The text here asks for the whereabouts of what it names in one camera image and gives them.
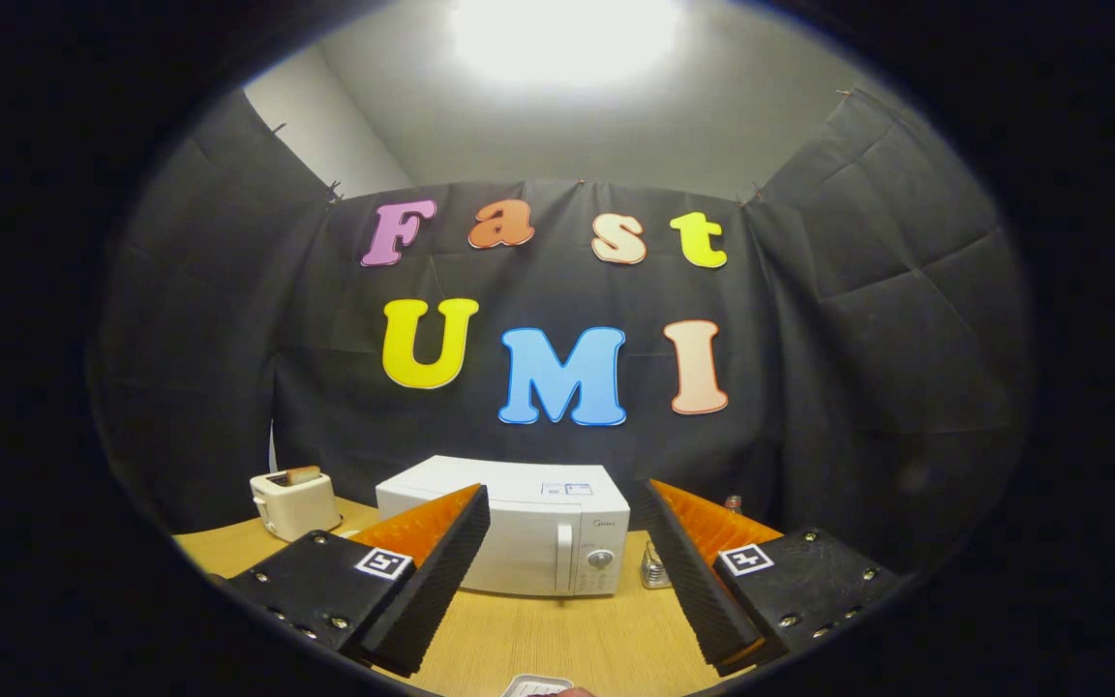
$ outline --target table surface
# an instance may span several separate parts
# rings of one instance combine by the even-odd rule
[[[334,534],[378,521],[377,509],[337,503],[343,521]],[[226,578],[287,546],[259,519],[174,541],[200,569]],[[501,697],[518,674],[570,679],[600,697],[690,694],[720,683],[704,664],[673,589],[639,583],[647,541],[646,532],[627,534],[622,578],[611,597],[456,592],[420,670],[408,679],[385,675],[447,697]]]

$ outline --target black fabric backdrop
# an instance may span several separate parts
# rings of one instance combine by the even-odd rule
[[[397,265],[359,258],[385,203],[433,199]],[[478,207],[532,206],[534,239],[474,250]],[[682,256],[669,221],[724,229],[719,269]],[[598,213],[639,217],[648,256],[591,251]],[[381,369],[385,303],[429,303],[416,357],[442,340],[436,304],[469,297],[464,369],[446,387]],[[327,204],[242,93],[180,147],[143,200],[93,354],[112,459],[176,532],[255,515],[246,480],[318,463],[337,493],[434,453],[598,463],[629,487],[658,477],[744,496],[783,530],[820,524],[898,570],[954,550],[1021,447],[1030,393],[1025,288],[990,197],[917,114],[860,85],[746,207],[600,182],[453,184]],[[672,321],[707,319],[730,404],[670,409]],[[503,331],[539,327],[565,358],[618,327],[619,427],[566,415],[504,424]]]

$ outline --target microwave door handle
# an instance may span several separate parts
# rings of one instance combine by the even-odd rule
[[[570,592],[570,555],[572,535],[569,524],[558,525],[558,578],[554,592]]]

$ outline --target colorful foam letter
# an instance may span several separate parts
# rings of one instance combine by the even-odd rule
[[[467,235],[467,242],[477,250],[505,244],[514,246],[532,239],[536,231],[527,225],[532,215],[532,206],[518,199],[506,202],[489,203],[476,213],[479,221]]]
[[[527,424],[540,418],[532,406],[532,388],[536,388],[540,405],[549,420],[558,423],[571,397],[579,389],[579,405],[570,418],[580,425],[617,425],[628,419],[619,405],[619,347],[628,336],[613,327],[583,330],[571,349],[566,365],[558,355],[545,332],[523,327],[502,335],[510,349],[510,391],[498,418],[505,423]]]
[[[592,230],[597,238],[592,240],[592,252],[599,260],[613,261],[614,264],[638,264],[648,255],[648,248],[642,239],[642,225],[632,216],[620,216],[617,213],[601,213],[592,221]]]
[[[415,241],[416,231],[420,230],[420,217],[425,220],[436,215],[437,202],[390,203],[377,209],[377,232],[372,233],[372,246],[359,260],[366,267],[388,267],[399,263],[403,254],[395,248],[397,239],[403,246]]]
[[[385,347],[381,367],[394,383],[416,389],[434,389],[448,385],[464,369],[467,349],[467,322],[479,310],[476,300],[452,297],[437,306],[446,317],[446,332],[442,337],[442,356],[437,361],[421,365],[415,361],[415,330],[420,317],[429,311],[424,300],[391,300],[385,304]]]
[[[704,213],[686,213],[685,216],[673,217],[669,221],[669,226],[678,230],[682,238],[682,254],[686,260],[696,267],[716,269],[724,267],[727,256],[725,252],[712,250],[708,243],[709,234],[721,234],[721,225],[709,222]]]
[[[709,415],[729,405],[730,397],[716,384],[712,337],[720,327],[707,320],[687,320],[665,326],[678,358],[678,397],[670,407],[679,415]]]

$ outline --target microwave door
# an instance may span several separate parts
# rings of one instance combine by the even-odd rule
[[[570,596],[580,506],[495,502],[476,561],[462,587],[517,596]]]

